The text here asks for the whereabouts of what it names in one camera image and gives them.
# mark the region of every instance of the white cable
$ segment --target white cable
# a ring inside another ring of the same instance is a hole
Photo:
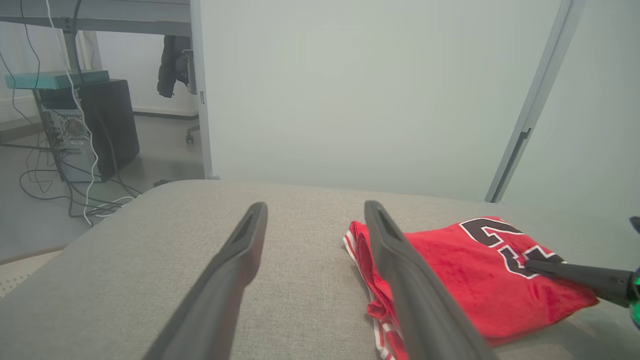
[[[60,54],[64,58],[65,53],[62,51],[62,45],[60,44],[60,39],[58,38],[58,30],[53,25],[53,19],[51,18],[51,7],[49,6],[49,0],[45,0],[45,1],[47,2],[47,16],[49,17],[49,23],[51,24],[51,28],[53,29],[54,34],[56,35],[56,42],[58,43],[58,49],[60,50]],[[76,98],[74,82],[73,80],[71,80],[71,75],[69,75],[69,70],[67,70],[66,65],[65,65],[65,72],[67,73],[67,77],[69,78],[69,83],[71,83],[71,96],[74,98],[74,102],[76,103],[76,106],[78,107],[78,109],[80,110],[80,113],[82,114],[82,124],[84,125],[84,128],[89,133],[89,144],[91,145],[91,150],[93,151],[93,155],[95,156],[95,161],[93,162],[93,166],[91,167],[91,183],[89,183],[89,187],[87,187],[86,189],[86,201],[84,202],[84,209],[83,209],[84,219],[86,220],[87,223],[89,223],[89,225],[93,225],[91,220],[89,220],[89,218],[86,216],[86,208],[87,208],[87,205],[89,205],[89,189],[91,189],[91,185],[93,185],[93,183],[95,182],[95,175],[93,171],[95,170],[95,166],[98,164],[98,153],[95,152],[95,149],[93,148],[93,133],[91,132],[91,130],[89,130],[89,127],[86,125],[86,122],[84,121],[84,111],[82,110],[82,106],[80,106],[80,102]]]
[[[133,200],[133,197],[131,197],[131,196],[123,196],[123,197],[119,198],[118,200],[114,200],[114,201],[112,201],[112,202],[118,202],[118,201],[120,201],[120,200],[124,200],[124,199],[131,199],[131,200]],[[125,206],[125,205],[127,205],[127,204],[122,204],[122,205],[120,205],[120,207],[121,207],[121,208],[124,208],[124,206]],[[101,208],[101,207],[103,207],[103,206],[107,206],[107,205],[111,205],[111,204],[101,204],[101,205],[98,205],[98,208]],[[94,216],[95,216],[95,217],[99,217],[99,218],[107,218],[107,217],[110,217],[111,215],[113,215],[114,213],[115,213],[115,212],[110,213],[110,214],[107,214],[107,215],[94,215]]]

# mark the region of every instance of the black jacket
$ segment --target black jacket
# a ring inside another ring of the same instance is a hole
[[[176,80],[189,84],[187,70],[187,58],[182,50],[191,49],[190,37],[176,37],[166,35],[164,37],[164,50],[160,71],[158,72],[157,90],[164,97],[173,96],[173,86]]]

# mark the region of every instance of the red basketball jersey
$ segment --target red basketball jersey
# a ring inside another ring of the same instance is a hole
[[[598,303],[588,288],[525,269],[526,259],[564,260],[497,217],[404,235],[491,345],[522,337]],[[393,295],[374,264],[366,226],[352,222],[344,243],[370,289],[367,312],[374,318],[382,358],[406,359]]]

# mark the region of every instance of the black cable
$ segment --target black cable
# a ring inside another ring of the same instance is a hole
[[[78,11],[80,10],[80,3],[82,3],[82,0],[78,0],[76,2],[76,8],[74,9],[74,18],[71,22],[71,30],[75,31],[76,30],[76,23],[78,21]]]
[[[86,85],[86,82],[84,82],[84,75],[82,73],[82,69],[80,69],[80,59],[78,58],[78,48],[76,44],[76,35],[78,34],[77,32],[78,11],[80,10],[81,3],[82,3],[82,0],[78,0],[76,2],[76,8],[74,9],[74,17],[71,20],[71,32],[74,35],[74,41],[72,41],[71,48],[73,48],[73,51],[74,51],[74,58],[76,60],[76,67],[77,67],[78,75],[80,76],[80,82],[82,82],[82,85]]]
[[[136,195],[134,195],[131,190],[128,189],[128,187],[126,187],[126,185],[124,185],[124,182],[122,181],[122,178],[120,177],[120,171],[118,169],[118,162],[116,161],[116,153],[113,149],[113,143],[111,142],[111,137],[109,136],[109,131],[107,130],[107,127],[104,125],[104,122],[102,121],[102,116],[99,113],[96,113],[96,119],[98,119],[98,122],[100,123],[100,126],[102,127],[102,130],[104,131],[104,134],[107,138],[107,142],[109,143],[109,150],[111,150],[111,159],[113,160],[113,170],[115,172],[116,177],[118,178],[118,181],[120,182],[120,185],[122,186],[122,188],[129,194],[131,195],[131,197],[133,197],[134,199],[137,198]]]
[[[55,152],[53,153],[53,157],[54,157],[54,161],[56,161],[56,154],[55,154]],[[112,204],[112,206],[111,206],[110,208],[102,208],[102,207],[100,207],[100,206],[90,206],[90,205],[87,205],[87,204],[82,204],[82,203],[80,203],[80,205],[84,206],[84,207],[85,207],[85,209],[86,209],[87,207],[90,207],[90,208],[96,208],[96,209],[95,209],[95,210],[91,210],[91,211],[89,211],[89,212],[87,212],[87,213],[84,213],[84,212],[83,212],[83,213],[82,213],[82,214],[80,214],[80,215],[73,215],[73,214],[71,214],[71,209],[73,208],[73,203],[74,203],[74,202],[75,202],[75,203],[77,203],[77,201],[74,201],[74,192],[73,192],[72,188],[73,188],[75,191],[77,191],[80,195],[84,195],[84,194],[82,194],[82,193],[81,193],[77,188],[75,188],[75,186],[73,186],[73,185],[72,185],[71,181],[69,181],[69,179],[67,178],[67,175],[65,174],[65,172],[64,172],[64,171],[60,171],[60,175],[62,176],[62,178],[63,178],[63,180],[64,180],[65,184],[67,184],[67,188],[69,189],[69,208],[68,208],[68,211],[67,211],[67,215],[68,215],[70,218],[77,218],[77,217],[83,217],[83,218],[86,218],[86,220],[87,220],[87,221],[89,221],[89,224],[91,225],[91,227],[93,227],[93,222],[92,222],[91,220],[89,220],[89,216],[102,214],[102,213],[103,213],[103,212],[105,212],[105,211],[109,211],[109,212],[111,212],[111,213],[114,213],[114,212],[115,212],[115,210],[113,210],[113,209],[115,209],[115,208],[121,208],[122,206],[124,206],[124,205],[125,205],[125,204],[118,204],[118,203],[115,203],[115,202],[111,202],[110,204]]]
[[[25,120],[27,120],[29,122],[29,124],[33,125],[33,122],[31,120],[29,120],[28,117],[24,116],[22,111],[18,110],[18,108],[15,107],[15,86],[16,86],[17,83],[15,82],[15,76],[13,76],[13,73],[11,72],[11,70],[9,70],[9,67],[6,66],[6,62],[4,62],[4,58],[2,56],[2,52],[0,52],[0,60],[2,60],[2,63],[4,64],[4,68],[9,73],[9,76],[11,76],[11,80],[13,80],[13,95],[11,96],[11,106],[13,106],[13,109],[15,111],[17,111],[20,115],[22,115],[22,117],[24,117]]]
[[[41,143],[45,142],[47,139],[40,141],[40,133],[38,133],[38,138],[36,139],[36,141],[38,142],[37,146],[40,146]],[[29,170],[29,157],[31,157],[31,154],[33,154],[33,150],[31,149],[29,151],[29,154],[27,155],[27,158],[24,160],[24,164],[27,167],[27,170]],[[36,167],[35,170],[38,170],[38,165],[40,164],[40,155],[42,155],[42,151],[38,151],[38,158],[36,159]],[[42,193],[47,193],[49,191],[49,189],[51,189],[51,186],[53,185],[53,180],[45,180],[45,181],[40,181],[38,180],[38,172],[34,171],[33,172],[33,178],[35,180],[31,179],[31,176],[29,177],[29,181],[31,181],[32,183],[38,183],[38,187],[40,188],[40,192]],[[44,190],[42,188],[42,183],[49,183],[49,186],[47,187],[46,190]]]
[[[55,161],[56,165],[58,166],[58,170],[59,170],[58,172],[60,173],[60,176],[62,177],[62,180],[64,180],[65,184],[67,185],[67,188],[69,189],[69,208],[67,210],[67,215],[70,218],[77,217],[77,216],[71,214],[71,209],[74,206],[74,192],[73,192],[73,190],[71,190],[71,186],[69,185],[70,181],[67,178],[67,175],[65,174],[64,171],[62,171],[62,168],[60,167],[60,164],[56,160],[56,153],[54,152],[54,150],[56,149],[56,145],[50,143],[49,146],[51,147],[51,154],[53,155],[53,161]],[[86,212],[86,208],[87,208],[87,205],[88,205],[87,202],[88,202],[88,200],[84,204],[84,210],[83,210],[83,214],[82,215],[83,215],[83,218],[89,223],[89,225],[91,225],[91,227],[93,227],[93,222],[91,220],[89,220],[89,216],[87,215],[87,212]]]
[[[73,190],[75,190],[78,194],[82,195],[83,197],[85,197],[85,198],[87,198],[89,200],[102,202],[103,204],[122,205],[122,204],[119,204],[117,202],[105,201],[105,200],[100,200],[100,199],[96,199],[96,198],[93,198],[93,197],[88,197],[85,193],[83,193],[80,190],[78,190],[78,188],[76,188],[76,186],[73,185],[73,183],[67,178],[67,175],[63,171],[62,165],[60,165],[60,161],[61,160],[60,159],[56,159],[55,147],[51,147],[51,149],[53,151],[53,159],[56,162],[56,164],[58,165],[58,169],[60,170],[60,176],[62,177],[64,182],[67,184],[67,187],[69,188],[69,191],[71,192],[71,196],[72,197],[73,197]]]
[[[38,60],[38,70],[36,72],[36,82],[33,85],[33,88],[35,89],[38,86],[38,81],[40,80],[40,57],[38,56],[38,54],[36,53],[35,49],[33,48],[33,44],[31,43],[31,37],[29,36],[29,29],[27,28],[27,22],[24,18],[24,10],[22,9],[22,0],[20,0],[20,16],[22,17],[22,24],[24,25],[24,32],[27,35],[27,42],[29,43],[29,47],[31,48],[31,51],[33,51],[33,54],[36,56],[36,59]],[[4,57],[2,56],[2,53],[0,53],[0,59],[2,59],[2,63],[4,64],[4,68],[6,69],[6,71],[9,73],[9,75],[11,76],[11,79],[13,80],[13,91],[12,91],[12,95],[11,95],[11,106],[13,107],[13,109],[15,111],[17,111],[20,115],[22,115],[22,117],[24,117],[25,120],[27,120],[31,125],[33,125],[33,122],[27,118],[27,116],[25,116],[25,114],[23,114],[20,110],[18,110],[18,107],[16,107],[15,105],[15,88],[17,86],[17,82],[15,80],[15,76],[13,76],[13,73],[11,72],[11,70],[9,70],[9,67],[7,66],[6,62],[4,61]],[[40,145],[40,133],[38,133],[38,137],[36,139],[37,141],[37,146]],[[27,170],[29,170],[29,158],[31,157],[31,155],[33,154],[33,149],[31,151],[29,151],[29,154],[27,155],[27,158],[24,160],[25,166],[27,167]],[[38,159],[36,161],[36,169],[38,168],[38,165],[40,164],[40,155],[42,155],[42,153],[40,151],[38,151]],[[29,180],[31,182],[36,182],[38,183],[38,187],[40,188],[40,191],[42,193],[46,193],[49,191],[49,189],[51,188],[51,186],[53,185],[53,182],[51,181],[49,183],[49,187],[47,187],[46,190],[44,190],[42,188],[42,183],[38,180],[38,173],[35,172],[33,174],[35,181],[31,180],[31,176],[29,176]]]
[[[20,16],[22,17],[22,23],[24,25],[24,32],[25,34],[27,34],[27,42],[29,42],[29,47],[31,48],[31,51],[33,51],[33,54],[36,56],[36,59],[38,60],[38,72],[36,73],[36,84],[33,85],[33,88],[37,88],[38,80],[40,79],[40,57],[38,56],[38,54],[36,54],[36,51],[33,49],[33,45],[31,45],[31,39],[29,38],[29,29],[27,29],[27,21],[24,19],[24,11],[22,10],[22,0],[20,0]]]
[[[60,195],[60,196],[54,196],[54,197],[38,197],[36,195],[33,195],[32,193],[29,193],[25,188],[24,185],[22,185],[22,178],[28,174],[29,172],[34,172],[34,171],[51,171],[51,172],[58,172],[57,170],[46,170],[46,169],[39,169],[39,170],[28,170],[23,172],[20,175],[20,188],[22,189],[22,191],[29,195],[30,197],[37,199],[37,200],[56,200],[56,199],[71,199],[69,196],[67,195]],[[82,205],[85,206],[82,202],[76,201],[76,200],[72,200],[73,203],[78,204],[78,205]],[[94,205],[86,205],[88,208],[95,208],[95,209],[99,209],[99,210],[106,210],[106,208],[100,208],[98,206],[94,206]]]
[[[53,165],[55,165],[56,164],[56,160],[55,159],[53,159],[52,163],[49,163],[49,156],[53,155],[53,152],[51,152],[51,151],[43,151],[43,152],[47,153],[47,167],[52,167]],[[63,158],[60,158],[60,161],[62,161],[62,159],[67,158],[67,156],[71,155],[71,153],[67,152],[67,151],[60,151],[60,152],[66,152],[65,156]]]
[[[89,175],[91,175],[91,172],[86,171],[86,170],[83,170],[83,169],[81,169],[81,168],[79,168],[79,167],[75,167],[75,166],[71,165],[70,163],[67,163],[66,161],[63,161],[62,159],[60,159],[60,162],[61,162],[61,163],[63,163],[63,164],[65,164],[66,166],[68,166],[68,167],[70,167],[70,168],[74,168],[74,169],[76,169],[76,170],[78,170],[78,171],[82,171],[82,172],[84,172],[85,174],[89,174]],[[129,186],[129,185],[127,185],[127,184],[123,184],[123,183],[121,183],[121,182],[119,182],[119,181],[117,181],[117,180],[114,180],[114,179],[109,179],[109,181],[112,181],[112,182],[114,182],[114,183],[116,183],[116,184],[119,184],[120,186],[124,185],[124,186],[126,186],[126,187],[130,188],[131,190],[133,190],[133,191],[135,191],[135,192],[139,193],[140,195],[142,195],[142,192],[141,192],[140,190],[138,190],[138,189],[134,188],[133,186]]]

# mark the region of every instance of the gray table surface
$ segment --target gray table surface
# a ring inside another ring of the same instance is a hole
[[[255,201],[268,204],[269,222],[232,359],[376,359],[365,288],[342,244],[370,199],[404,231],[496,215],[570,263],[638,265],[640,236],[597,218],[389,193],[180,181],[119,210],[0,300],[0,359],[139,359]],[[628,310],[603,302],[495,351],[501,359],[638,359],[639,339]]]

